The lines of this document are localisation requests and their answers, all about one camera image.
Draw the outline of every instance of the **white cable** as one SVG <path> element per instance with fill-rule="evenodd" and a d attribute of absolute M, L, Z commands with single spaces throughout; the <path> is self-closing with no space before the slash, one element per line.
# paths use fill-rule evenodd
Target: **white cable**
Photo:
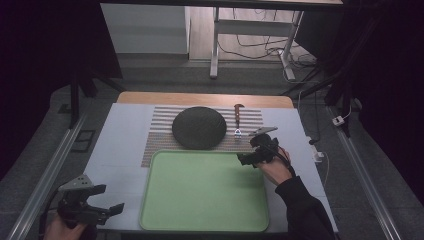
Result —
<path fill-rule="evenodd" d="M 345 117 L 343 117 L 343 119 L 349 117 L 351 112 L 352 112 L 352 104 L 349 105 L 349 113 Z"/>
<path fill-rule="evenodd" d="M 299 100 L 297 100 L 297 112 L 299 113 L 300 116 L 300 95 L 302 94 L 302 91 L 299 92 Z"/>
<path fill-rule="evenodd" d="M 328 173 L 330 172 L 330 158 L 328 157 L 327 152 L 322 152 L 325 154 L 325 157 L 327 158 L 327 173 L 325 174 L 325 179 L 324 179 L 324 188 L 325 185 L 327 184 L 327 179 L 328 179 Z"/>

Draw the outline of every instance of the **black plate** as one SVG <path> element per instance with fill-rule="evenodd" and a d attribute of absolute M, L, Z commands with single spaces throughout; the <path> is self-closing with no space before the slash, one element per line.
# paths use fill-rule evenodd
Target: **black plate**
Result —
<path fill-rule="evenodd" d="M 226 132 L 227 123 L 224 117 L 207 107 L 187 108 L 172 123 L 175 139 L 188 149 L 212 148 L 222 141 Z"/>

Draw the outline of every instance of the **light green tray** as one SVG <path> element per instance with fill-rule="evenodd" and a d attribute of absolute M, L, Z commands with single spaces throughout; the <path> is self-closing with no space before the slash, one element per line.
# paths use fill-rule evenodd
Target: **light green tray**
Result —
<path fill-rule="evenodd" d="M 235 153 L 153 155 L 140 214 L 143 229 L 262 232 L 268 223 L 262 173 L 241 166 Z"/>

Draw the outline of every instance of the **human hand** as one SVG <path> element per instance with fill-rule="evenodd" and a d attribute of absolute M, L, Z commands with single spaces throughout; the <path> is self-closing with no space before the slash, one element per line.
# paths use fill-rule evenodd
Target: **human hand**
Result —
<path fill-rule="evenodd" d="M 75 228 L 70 229 L 56 213 L 53 221 L 47 227 L 44 240 L 78 240 L 86 227 L 86 224 L 79 223 Z"/>
<path fill-rule="evenodd" d="M 290 154 L 286 150 L 284 150 L 284 148 L 279 147 L 278 153 L 286 157 L 289 162 L 291 161 Z M 290 173 L 289 169 L 277 156 L 274 156 L 274 158 L 269 163 L 266 163 L 264 161 L 255 164 L 255 166 L 261 169 L 265 176 L 277 186 L 280 185 L 282 182 L 286 181 L 287 179 L 292 178 L 292 174 Z"/>

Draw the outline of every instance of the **cable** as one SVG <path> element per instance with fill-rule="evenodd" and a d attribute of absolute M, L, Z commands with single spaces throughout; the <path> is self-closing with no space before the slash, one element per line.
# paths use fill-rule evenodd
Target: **cable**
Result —
<path fill-rule="evenodd" d="M 330 158 L 328 157 L 328 154 L 326 152 L 322 152 L 322 153 L 324 153 L 325 157 L 327 158 L 327 172 L 325 174 L 324 184 L 323 184 L 323 187 L 325 188 L 325 185 L 327 185 L 328 175 L 330 173 Z"/>
<path fill-rule="evenodd" d="M 268 57 L 268 56 L 270 56 L 270 55 L 271 55 L 271 53 L 273 53 L 273 52 L 277 51 L 277 49 L 276 49 L 276 50 L 273 50 L 273 51 L 271 51 L 270 53 L 267 53 L 267 54 L 265 54 L 265 55 L 263 55 L 263 56 L 259 56 L 259 57 L 249 57 L 249 56 L 246 56 L 246 55 L 243 55 L 243 54 L 240 54 L 240 53 L 226 51 L 225 49 L 223 49 L 223 48 L 221 47 L 221 44 L 219 43 L 219 41 L 218 41 L 218 46 L 219 46 L 219 48 L 220 48 L 223 52 L 225 52 L 225 53 L 234 54 L 234 55 L 238 55 L 238 56 L 240 56 L 240 57 L 245 57 L 245 58 L 249 58 L 249 59 L 260 59 L 260 58 Z"/>
<path fill-rule="evenodd" d="M 277 16 L 277 10 L 275 10 L 275 13 L 274 13 L 274 20 L 273 20 L 273 21 L 275 21 L 276 16 Z M 236 16 L 236 9 L 235 9 L 235 8 L 233 8 L 233 18 L 234 18 L 234 20 L 237 20 L 237 16 Z M 257 46 L 263 46 L 263 45 L 265 45 L 265 50 L 267 50 L 267 49 L 266 49 L 266 46 L 267 46 L 268 44 L 280 43 L 280 42 L 287 41 L 287 39 L 283 39 L 283 40 L 278 40 L 278 41 L 269 42 L 270 36 L 268 36 L 268 40 L 267 40 L 267 42 L 264 42 L 264 43 L 258 43 L 258 44 L 242 44 L 242 43 L 240 42 L 239 35 L 236 35 L 236 38 L 237 38 L 237 42 L 238 42 L 238 44 L 239 44 L 240 46 L 242 46 L 242 47 L 257 47 Z"/>
<path fill-rule="evenodd" d="M 308 75 L 306 75 L 301 81 L 299 82 L 291 82 L 291 83 L 298 83 L 298 84 L 303 84 L 306 81 L 310 81 L 313 77 L 315 77 L 318 73 L 320 73 L 322 71 L 322 69 L 317 65 L 315 66 L 309 73 Z M 292 88 L 290 88 L 289 90 L 280 93 L 279 96 L 286 96 L 287 94 L 289 94 L 291 91 L 295 90 L 299 88 L 299 85 L 296 85 Z"/>
<path fill-rule="evenodd" d="M 311 139 L 309 141 L 310 145 L 314 145 L 315 143 L 319 142 L 321 140 L 321 131 L 319 130 L 319 117 L 318 117 L 318 106 L 317 106 L 317 92 L 315 92 L 315 116 L 317 119 L 317 132 L 318 132 L 318 139 Z"/>
<path fill-rule="evenodd" d="M 297 68 L 306 68 L 306 67 L 314 67 L 314 66 L 316 66 L 316 65 L 317 65 L 317 63 L 316 63 L 316 62 L 314 62 L 314 61 L 310 61 L 310 62 L 305 61 L 306 63 L 304 63 L 304 62 L 302 62 L 302 61 L 300 61 L 300 60 L 299 60 L 301 57 L 303 57 L 303 56 L 308 56 L 308 55 L 312 56 L 312 54 L 310 54 L 310 53 L 302 54 L 302 55 L 298 56 L 298 57 L 297 57 L 297 61 L 295 61 L 295 60 L 293 59 L 293 54 L 290 54 L 290 59 L 291 59 L 291 61 L 290 61 L 290 62 L 291 62 L 291 63 L 292 63 L 295 67 L 297 67 Z"/>
<path fill-rule="evenodd" d="M 349 117 L 350 113 L 352 112 L 352 104 L 349 105 L 349 113 L 343 117 L 343 119 Z"/>
<path fill-rule="evenodd" d="M 340 49 L 338 49 L 338 51 L 333 54 L 332 56 L 330 56 L 328 59 L 325 59 L 324 61 L 317 61 L 316 63 L 316 67 L 318 67 L 320 69 L 320 71 L 322 69 L 331 69 L 334 67 L 340 67 L 343 66 L 343 62 L 344 59 L 341 59 L 342 57 L 344 57 L 346 54 L 348 54 L 349 50 L 352 49 L 352 47 L 354 46 L 354 44 L 358 41 L 358 39 L 361 36 L 361 28 L 356 29 L 355 33 L 352 34 L 352 38 L 351 40 L 344 44 Z M 334 73 L 332 76 L 328 77 L 326 80 L 324 81 L 330 81 L 331 79 L 334 79 L 336 77 L 338 77 L 340 75 L 340 72 L 343 72 L 343 68 L 340 69 L 338 72 Z M 293 91 L 294 89 L 296 89 L 297 86 L 294 86 L 293 88 L 279 94 L 280 96 L 285 96 L 288 95 L 291 91 Z"/>
<path fill-rule="evenodd" d="M 263 13 L 263 12 L 265 12 L 265 14 L 264 14 L 264 16 L 262 17 L 262 19 L 261 19 L 261 21 L 263 21 L 263 20 L 265 20 L 266 19 L 266 10 L 262 10 L 262 12 L 259 12 L 259 13 L 257 13 L 256 12 L 256 10 L 255 10 L 255 13 L 257 14 L 257 15 L 259 15 L 260 13 Z"/>
<path fill-rule="evenodd" d="M 297 101 L 297 112 L 299 113 L 300 116 L 300 95 L 302 94 L 302 91 L 299 92 L 299 100 Z"/>
<path fill-rule="evenodd" d="M 258 9 L 255 9 L 255 10 L 254 10 L 256 14 L 261 14 L 261 13 L 263 13 L 263 12 L 265 12 L 265 14 L 266 14 L 266 10 L 265 10 L 265 9 L 262 9 L 262 10 L 260 9 L 260 10 L 261 10 L 260 12 L 257 12 L 256 10 L 258 10 Z"/>

